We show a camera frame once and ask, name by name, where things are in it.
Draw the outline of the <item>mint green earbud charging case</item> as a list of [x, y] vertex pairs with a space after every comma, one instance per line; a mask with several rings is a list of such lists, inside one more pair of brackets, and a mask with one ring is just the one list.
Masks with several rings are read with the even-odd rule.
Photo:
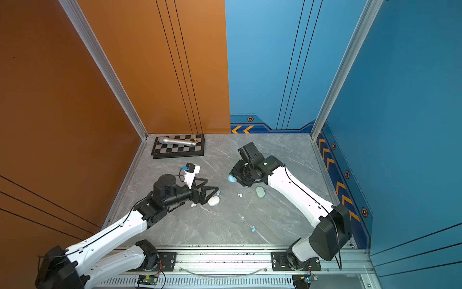
[[264, 198], [266, 195], [265, 189], [263, 187], [257, 187], [256, 188], [256, 194], [258, 198]]

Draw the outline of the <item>blue earbud charging case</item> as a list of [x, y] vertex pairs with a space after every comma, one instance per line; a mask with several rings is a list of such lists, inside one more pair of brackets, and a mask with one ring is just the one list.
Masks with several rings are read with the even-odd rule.
[[232, 175], [229, 175], [229, 176], [228, 176], [228, 180], [229, 180], [230, 183], [235, 183], [235, 182], [237, 182], [237, 179], [236, 179], [234, 176], [232, 176]]

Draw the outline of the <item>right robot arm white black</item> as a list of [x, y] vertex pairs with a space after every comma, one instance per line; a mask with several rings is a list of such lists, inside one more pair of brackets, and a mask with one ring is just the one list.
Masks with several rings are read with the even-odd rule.
[[254, 143], [238, 149], [241, 159], [230, 175], [244, 187], [264, 183], [281, 193], [308, 220], [314, 231], [287, 249], [289, 266], [301, 270], [313, 258], [335, 259], [342, 268], [341, 249], [353, 236], [350, 211], [318, 196], [298, 180], [279, 159], [263, 156]]

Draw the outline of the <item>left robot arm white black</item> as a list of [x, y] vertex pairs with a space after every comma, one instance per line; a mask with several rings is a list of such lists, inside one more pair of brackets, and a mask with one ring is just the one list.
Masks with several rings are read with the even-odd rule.
[[157, 249], [147, 240], [137, 242], [118, 254], [111, 252], [139, 235], [187, 201], [206, 204], [218, 191], [208, 180], [194, 178], [180, 186], [174, 175], [166, 174], [153, 190], [129, 213], [97, 234], [66, 249], [56, 246], [42, 258], [35, 286], [38, 289], [92, 289], [107, 279], [132, 269], [159, 270]]

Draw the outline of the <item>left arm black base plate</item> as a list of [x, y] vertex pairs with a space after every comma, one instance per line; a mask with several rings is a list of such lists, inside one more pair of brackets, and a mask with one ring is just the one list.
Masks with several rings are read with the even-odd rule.
[[160, 252], [149, 256], [147, 261], [131, 272], [173, 272], [176, 264], [176, 252]]

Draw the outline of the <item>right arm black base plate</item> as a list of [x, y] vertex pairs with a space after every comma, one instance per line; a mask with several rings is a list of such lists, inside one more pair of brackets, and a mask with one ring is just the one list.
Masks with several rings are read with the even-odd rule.
[[287, 252], [272, 252], [271, 262], [273, 270], [282, 271], [301, 271], [301, 272], [319, 272], [322, 270], [321, 263], [317, 257], [307, 261], [298, 261], [296, 257]]

